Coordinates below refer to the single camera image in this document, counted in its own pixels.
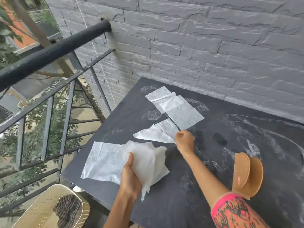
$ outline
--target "gray stone wall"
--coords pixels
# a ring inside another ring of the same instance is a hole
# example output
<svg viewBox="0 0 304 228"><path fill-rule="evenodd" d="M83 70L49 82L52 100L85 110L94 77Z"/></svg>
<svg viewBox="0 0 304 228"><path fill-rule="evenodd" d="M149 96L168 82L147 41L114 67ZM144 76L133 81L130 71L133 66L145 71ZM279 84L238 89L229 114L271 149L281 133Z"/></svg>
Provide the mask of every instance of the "gray stone wall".
<svg viewBox="0 0 304 228"><path fill-rule="evenodd" d="M76 53L117 49L95 66L112 109L146 76L304 122L304 0L46 1L64 37L110 20Z"/></svg>

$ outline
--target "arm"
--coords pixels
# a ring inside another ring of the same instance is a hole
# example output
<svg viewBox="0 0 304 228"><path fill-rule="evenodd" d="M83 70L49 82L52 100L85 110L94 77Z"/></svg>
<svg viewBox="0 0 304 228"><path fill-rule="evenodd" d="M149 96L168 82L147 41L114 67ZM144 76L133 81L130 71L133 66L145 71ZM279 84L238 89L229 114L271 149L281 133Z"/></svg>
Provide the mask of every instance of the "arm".
<svg viewBox="0 0 304 228"><path fill-rule="evenodd" d="M189 164L211 207L215 225L218 228L268 227L241 196L231 193L195 155L194 140L194 136L187 130L176 133L176 146Z"/></svg>
<svg viewBox="0 0 304 228"><path fill-rule="evenodd" d="M120 188L104 228L128 227L133 204L142 188L142 184L132 170L133 161L133 154L129 153L129 159L121 172Z"/></svg>

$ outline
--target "cardboard piece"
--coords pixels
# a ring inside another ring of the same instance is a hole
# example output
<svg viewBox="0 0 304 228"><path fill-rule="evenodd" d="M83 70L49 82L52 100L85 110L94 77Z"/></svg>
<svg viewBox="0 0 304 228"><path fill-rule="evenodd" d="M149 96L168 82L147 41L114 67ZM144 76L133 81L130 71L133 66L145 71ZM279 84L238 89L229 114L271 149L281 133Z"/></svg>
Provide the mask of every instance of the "cardboard piece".
<svg viewBox="0 0 304 228"><path fill-rule="evenodd" d="M250 200L259 191L263 181L263 166L256 157L245 153L236 153L232 192Z"/></svg>

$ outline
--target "hand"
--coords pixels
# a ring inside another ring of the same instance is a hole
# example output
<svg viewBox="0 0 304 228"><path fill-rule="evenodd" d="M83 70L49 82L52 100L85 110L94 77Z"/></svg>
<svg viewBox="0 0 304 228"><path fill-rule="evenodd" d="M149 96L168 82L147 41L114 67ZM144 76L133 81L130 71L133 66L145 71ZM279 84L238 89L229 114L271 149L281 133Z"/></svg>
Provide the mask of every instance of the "hand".
<svg viewBox="0 0 304 228"><path fill-rule="evenodd" d="M175 134L176 146L179 152L185 157L188 153L194 153L195 137L188 131L182 130Z"/></svg>
<svg viewBox="0 0 304 228"><path fill-rule="evenodd" d="M130 152L129 159L121 172L119 193L122 193L126 196L130 196L135 201L141 192L142 184L138 180L132 169L133 161L134 156Z"/></svg>

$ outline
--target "black metal railing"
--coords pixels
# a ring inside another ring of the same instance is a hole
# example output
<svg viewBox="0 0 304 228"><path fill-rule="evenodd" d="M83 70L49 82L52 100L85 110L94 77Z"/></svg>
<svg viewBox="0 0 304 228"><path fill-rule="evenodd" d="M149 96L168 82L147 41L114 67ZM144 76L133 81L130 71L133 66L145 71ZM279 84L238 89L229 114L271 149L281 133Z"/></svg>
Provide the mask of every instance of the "black metal railing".
<svg viewBox="0 0 304 228"><path fill-rule="evenodd" d="M33 53L29 55L28 57L25 57L24 59L16 62L15 64L4 68L0 71L0 92L6 90L13 84L17 83L18 81L24 79L28 75L38 71L39 69L43 68L44 66L54 62L58 58L67 55L69 53L72 53L73 56L76 57L76 54L74 52L75 49L78 47L88 43L89 41L93 40L94 38L104 34L105 32L111 31L111 26L108 21L102 21L101 23L98 23L92 27L89 27L86 30L83 30L77 34L74 34L70 36L67 39L64 39L62 41L59 41L58 43L42 49L36 53ZM46 178L47 176L50 176L52 174L57 174L57 178L55 181L45 185L44 187L41 187L37 189L34 192L28 193L24 195L21 199L13 200L12 203L4 204L2 207L0 207L0 215L5 214L8 211L13 210L15 207L20 206L24 202L28 201L29 199L39 195L43 191L45 191L48 187L50 187L53 184L59 183L60 181L60 174L62 170L62 164L63 164L63 157L66 154L76 154L78 151L82 148L82 146L76 146L76 147L69 147L66 148L66 142L71 139L77 139L82 136L86 136L89 134L93 134L95 131L80 133L80 134L70 134L68 135L68 130L71 125L76 125L80 123L88 123L88 122L97 122L101 121L100 114L94 110L92 101L89 100L89 97L87 96L84 88L80 84L78 77L82 75L84 72L90 70L97 87L101 93L102 98L104 99L104 102L109 110L111 112L111 109L109 107L109 104L105 98L104 92L101 88L101 85L97 79L97 75L94 71L93 66L102 60L104 57L109 55L113 49L109 49L104 54L97 57L94 61L89 63L87 66L82 67L81 70L73 74L67 79L63 79L61 82L59 82L58 85L56 85L53 89L51 89L48 92L45 92L40 98L36 99L34 102L32 102L29 106L26 106L20 113L12 116L2 124L0 124L0 134L4 133L5 131L9 130L13 126L17 125L17 150L16 150L16 158L14 165L11 166L8 170L2 170L0 172L0 180L3 178L9 178L10 176L20 172L24 171L30 168L33 168L40 164L45 164L50 160L58 160L58 166L56 168L53 168L47 172L43 172L38 174L37 176L34 176L33 178L29 178L28 180L21 180L20 182L14 184L13 186L10 186L8 188L5 188L0 192L0 202L1 199L9 194L12 194L16 191L19 191L23 189L24 187L27 187L37 181L40 181L41 179ZM65 112L65 119L64 119L64 125L63 125L63 133L61 138L61 145L60 149L57 153L54 153L52 155L48 155L47 148L48 148L48 142L49 142L49 136L50 136L50 129L52 127L51 119L52 119L52 112L54 109L54 96L56 93L61 91L63 88L69 87L68 90L68 96L67 96L67 102L66 102L66 112ZM75 92L81 92L84 99L86 99L86 102L88 106L73 106L73 97ZM40 151L40 156L35 158L34 160L23 163L22 161L22 154L23 154L23 141L25 136L25 124L27 115L31 113L36 107L39 107L41 104L45 104L47 102L47 110L46 110L46 117L45 117L45 124L44 124L44 132L43 132L43 142L42 142L42 148ZM82 108L82 109L92 109L97 116L97 119L88 119L88 120L71 120L71 111L72 109L76 108Z"/></svg>

